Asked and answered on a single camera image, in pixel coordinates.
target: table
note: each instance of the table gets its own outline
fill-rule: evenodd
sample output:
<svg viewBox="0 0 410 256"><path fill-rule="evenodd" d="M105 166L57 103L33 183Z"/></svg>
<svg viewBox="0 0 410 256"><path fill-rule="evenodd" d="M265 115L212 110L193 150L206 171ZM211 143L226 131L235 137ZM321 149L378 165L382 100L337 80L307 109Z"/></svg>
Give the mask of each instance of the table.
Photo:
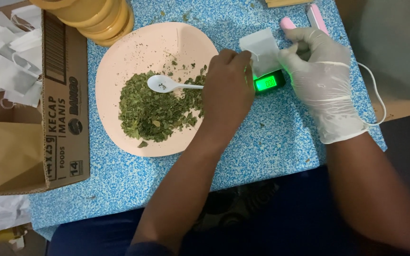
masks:
<svg viewBox="0 0 410 256"><path fill-rule="evenodd" d="M288 16L299 27L310 26L305 5L268 9L257 0L132 0L134 29L166 21L187 22L208 35L218 50L239 51L238 40L270 27L278 44L288 47L279 21ZM317 1L331 37L349 41L333 0ZM143 207L179 154L145 158L119 149L107 136L95 101L95 76L107 48L88 41L91 177L85 181L30 195L34 229L50 238L57 225ZM313 169L325 162L325 147L314 122L288 85L258 96L248 117L222 155L212 190ZM354 56L352 99L362 119L375 122L374 111ZM385 150L378 126L370 134Z"/></svg>

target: dried green leaves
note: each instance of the dried green leaves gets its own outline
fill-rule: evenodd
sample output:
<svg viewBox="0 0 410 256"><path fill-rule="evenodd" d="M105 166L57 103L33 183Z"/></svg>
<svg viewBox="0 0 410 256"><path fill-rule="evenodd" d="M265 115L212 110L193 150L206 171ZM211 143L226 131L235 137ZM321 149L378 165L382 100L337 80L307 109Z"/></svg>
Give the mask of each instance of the dried green leaves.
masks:
<svg viewBox="0 0 410 256"><path fill-rule="evenodd" d="M136 139L154 140L161 142L173 133L175 128L194 126L197 117L193 117L190 109L200 111L203 115L201 90L183 89L183 97L174 93L158 93L148 88L147 80L155 75L154 72L135 74L126 81L120 97L121 128L129 137ZM185 84L204 85L205 75L197 76L195 80L189 78ZM146 142L140 143L139 148L146 147Z"/></svg>

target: brown paper bag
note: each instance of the brown paper bag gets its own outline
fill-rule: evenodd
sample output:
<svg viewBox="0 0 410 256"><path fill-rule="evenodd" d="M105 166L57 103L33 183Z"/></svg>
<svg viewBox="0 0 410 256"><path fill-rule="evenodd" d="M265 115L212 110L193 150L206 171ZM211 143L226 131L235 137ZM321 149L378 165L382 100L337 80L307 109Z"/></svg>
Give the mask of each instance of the brown paper bag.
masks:
<svg viewBox="0 0 410 256"><path fill-rule="evenodd" d="M45 182L42 125L0 122L0 191Z"/></svg>

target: spoon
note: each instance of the spoon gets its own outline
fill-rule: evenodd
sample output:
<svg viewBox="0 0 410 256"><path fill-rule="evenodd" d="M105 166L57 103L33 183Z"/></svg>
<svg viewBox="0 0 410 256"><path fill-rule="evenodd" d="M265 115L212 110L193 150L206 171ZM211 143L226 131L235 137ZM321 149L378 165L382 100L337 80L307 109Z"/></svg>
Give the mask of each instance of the spoon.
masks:
<svg viewBox="0 0 410 256"><path fill-rule="evenodd" d="M177 88L203 89L202 85L183 84L173 81L168 76L155 75L148 79L148 87L155 92L171 92Z"/></svg>

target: plate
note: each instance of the plate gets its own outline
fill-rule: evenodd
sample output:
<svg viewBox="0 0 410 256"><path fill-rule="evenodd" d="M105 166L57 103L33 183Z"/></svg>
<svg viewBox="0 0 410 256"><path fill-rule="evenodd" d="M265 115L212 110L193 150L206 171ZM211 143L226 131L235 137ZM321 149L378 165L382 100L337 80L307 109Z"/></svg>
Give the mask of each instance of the plate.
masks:
<svg viewBox="0 0 410 256"><path fill-rule="evenodd" d="M134 74L150 70L173 72L172 78L184 82L195 79L200 69L210 63L218 51L198 28L179 22L157 23L137 29L121 38L105 53L96 74L96 104L102 125L110 139L122 150L145 157L159 157L182 152L191 142L202 119L194 127L174 130L163 142L148 140L148 146L137 148L143 141L128 137L118 120L121 90ZM172 61L177 59L177 66Z"/></svg>

